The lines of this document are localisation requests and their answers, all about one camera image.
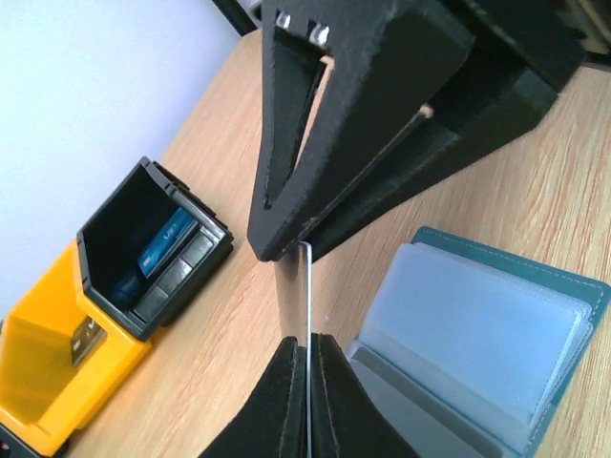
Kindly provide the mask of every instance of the black plastic bracket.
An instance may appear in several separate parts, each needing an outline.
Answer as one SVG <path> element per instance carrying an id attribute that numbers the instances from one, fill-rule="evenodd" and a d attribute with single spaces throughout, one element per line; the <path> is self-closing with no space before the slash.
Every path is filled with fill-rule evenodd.
<path id="1" fill-rule="evenodd" d="M 262 16 L 248 227 L 260 260 L 298 240 L 317 260 L 532 130 L 584 57 L 544 2 L 268 0 Z M 326 55 L 334 70 L 303 142 Z"/>

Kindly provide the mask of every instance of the metal screw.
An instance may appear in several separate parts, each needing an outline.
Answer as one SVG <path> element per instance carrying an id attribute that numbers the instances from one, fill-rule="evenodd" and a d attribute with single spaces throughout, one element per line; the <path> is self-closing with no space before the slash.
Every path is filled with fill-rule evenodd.
<path id="1" fill-rule="evenodd" d="M 279 11 L 278 17 L 276 18 L 276 25 L 287 31 L 288 26 L 290 25 L 290 14 L 287 14 L 284 11 Z"/>
<path id="2" fill-rule="evenodd" d="M 327 44 L 328 39 L 328 26 L 325 24 L 316 23 L 314 29 L 309 35 L 309 42 L 323 48 Z"/>

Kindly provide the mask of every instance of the yellow container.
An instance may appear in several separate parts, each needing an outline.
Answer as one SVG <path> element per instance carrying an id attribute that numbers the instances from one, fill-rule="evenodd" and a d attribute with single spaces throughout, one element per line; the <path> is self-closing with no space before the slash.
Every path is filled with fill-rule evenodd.
<path id="1" fill-rule="evenodd" d="M 106 332 L 73 366 L 71 339 L 91 317 Z M 0 336 L 0 424 L 52 456 L 83 428 L 151 349 L 83 293 L 76 241 L 6 317 Z"/>

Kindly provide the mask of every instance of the wood grain surface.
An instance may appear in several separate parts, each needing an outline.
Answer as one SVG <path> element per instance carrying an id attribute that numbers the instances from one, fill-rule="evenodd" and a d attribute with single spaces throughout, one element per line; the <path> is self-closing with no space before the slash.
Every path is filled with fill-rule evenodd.
<path id="1" fill-rule="evenodd" d="M 155 336 L 157 348 L 75 438 L 73 457 L 198 456 L 238 412 L 279 342 L 273 266 L 257 262 L 245 238 L 261 138 L 261 61 L 255 32 L 162 160 L 229 225 L 235 252 L 178 322 Z M 610 107 L 611 74 L 580 70 L 534 132 L 317 262 L 315 329 L 346 346 L 398 245 L 424 224 L 611 282 Z M 611 456 L 610 320 L 537 456 Z"/>

